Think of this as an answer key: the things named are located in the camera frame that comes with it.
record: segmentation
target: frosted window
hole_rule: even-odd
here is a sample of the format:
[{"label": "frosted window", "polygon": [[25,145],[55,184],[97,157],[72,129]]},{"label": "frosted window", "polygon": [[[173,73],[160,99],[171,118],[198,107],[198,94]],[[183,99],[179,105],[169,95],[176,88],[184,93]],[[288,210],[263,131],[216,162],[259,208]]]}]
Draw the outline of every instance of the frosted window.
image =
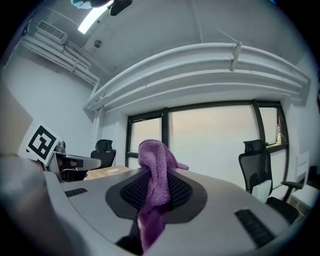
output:
[{"label": "frosted window", "polygon": [[144,140],[161,141],[161,118],[134,122],[132,124],[130,152],[138,153],[138,147]]},{"label": "frosted window", "polygon": [[271,153],[271,172],[273,187],[278,187],[284,181],[286,169],[286,149]]},{"label": "frosted window", "polygon": [[140,168],[140,165],[138,164],[138,158],[129,157],[128,159],[128,167],[132,170]]},{"label": "frosted window", "polygon": [[169,113],[169,148],[191,172],[245,189],[239,155],[243,142],[259,138],[251,105],[210,107]]},{"label": "frosted window", "polygon": [[265,142],[269,145],[275,144],[278,135],[277,109],[274,107],[260,107],[259,109],[263,121]]}]

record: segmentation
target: air vent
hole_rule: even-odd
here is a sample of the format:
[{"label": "air vent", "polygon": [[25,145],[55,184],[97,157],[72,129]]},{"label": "air vent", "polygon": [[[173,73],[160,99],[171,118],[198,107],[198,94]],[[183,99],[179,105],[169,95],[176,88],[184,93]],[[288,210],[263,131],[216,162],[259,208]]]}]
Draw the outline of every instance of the air vent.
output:
[{"label": "air vent", "polygon": [[60,29],[56,28],[55,26],[52,26],[51,24],[41,20],[37,26],[37,31],[46,36],[47,38],[50,38],[51,40],[55,41],[58,44],[64,44],[67,40],[68,35],[61,31]]},{"label": "air vent", "polygon": [[80,195],[80,194],[82,194],[84,192],[88,192],[88,190],[86,190],[84,187],[80,187],[80,188],[76,188],[76,189],[73,189],[73,190],[65,191],[65,194],[69,198],[69,197],[73,197],[73,196],[76,196],[76,195]]},{"label": "air vent", "polygon": [[238,210],[235,215],[259,248],[275,238],[249,209]]}]

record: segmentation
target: window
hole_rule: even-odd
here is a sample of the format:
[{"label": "window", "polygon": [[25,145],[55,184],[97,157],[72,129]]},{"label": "window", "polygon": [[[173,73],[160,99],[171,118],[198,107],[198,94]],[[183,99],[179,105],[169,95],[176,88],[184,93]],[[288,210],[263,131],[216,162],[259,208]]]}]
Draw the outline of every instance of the window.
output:
[{"label": "window", "polygon": [[160,118],[134,122],[132,124],[130,152],[138,153],[139,144],[148,139],[161,141]]},{"label": "window", "polygon": [[284,175],[286,171],[287,150],[282,149],[280,151],[272,152],[271,157],[271,171],[273,188],[277,188],[284,181]]},{"label": "window", "polygon": [[288,132],[280,102],[236,100],[176,106],[128,117],[125,164],[139,167],[138,147],[156,139],[195,173],[245,188],[239,155],[261,139],[270,152],[273,188],[286,180]]},{"label": "window", "polygon": [[267,145],[274,145],[278,138],[277,109],[274,107],[259,107],[263,121],[265,142]]},{"label": "window", "polygon": [[267,148],[287,144],[283,131],[283,120],[280,111],[275,107],[259,107]]},{"label": "window", "polygon": [[245,151],[243,142],[258,138],[251,105],[169,113],[169,148],[176,160],[195,173],[232,182],[243,189],[246,185],[238,158]]},{"label": "window", "polygon": [[166,109],[167,108],[128,117],[125,166],[131,169],[140,167],[138,164],[138,149],[139,144],[144,140],[153,139],[164,142],[163,126],[165,121],[168,120]]}]

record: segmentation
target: black mesh office chair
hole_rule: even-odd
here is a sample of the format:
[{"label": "black mesh office chair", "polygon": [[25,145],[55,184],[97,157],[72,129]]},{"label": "black mesh office chair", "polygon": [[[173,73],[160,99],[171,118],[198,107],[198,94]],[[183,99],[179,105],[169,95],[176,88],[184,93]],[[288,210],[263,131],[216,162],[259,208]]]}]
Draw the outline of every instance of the black mesh office chair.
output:
[{"label": "black mesh office chair", "polygon": [[112,149],[112,140],[100,139],[95,144],[94,151],[91,152],[91,158],[96,158],[101,160],[100,168],[106,168],[112,166],[112,163],[116,156],[116,151]]},{"label": "black mesh office chair", "polygon": [[[271,157],[269,151],[266,150],[266,144],[260,140],[245,141],[244,153],[239,155],[239,163],[245,181],[245,189],[250,194],[254,186],[261,184],[266,180],[271,180],[271,188],[269,195],[273,189],[272,172],[271,172]],[[266,201],[270,207],[279,212],[290,224],[298,217],[299,212],[296,208],[286,203],[291,190],[301,189],[302,186],[295,182],[282,182],[288,186],[288,193],[283,200],[275,197],[269,197]]]}]

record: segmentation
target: chair armrest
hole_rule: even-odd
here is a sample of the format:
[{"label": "chair armrest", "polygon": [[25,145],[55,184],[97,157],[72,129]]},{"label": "chair armrest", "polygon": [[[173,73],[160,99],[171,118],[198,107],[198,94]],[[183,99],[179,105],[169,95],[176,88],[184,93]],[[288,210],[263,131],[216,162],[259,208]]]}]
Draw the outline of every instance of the chair armrest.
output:
[{"label": "chair armrest", "polygon": [[301,190],[304,185],[301,184],[301,183],[297,183],[297,182],[292,182],[292,181],[284,181],[284,182],[281,182],[282,185],[285,185],[291,189],[297,189],[297,190]]}]

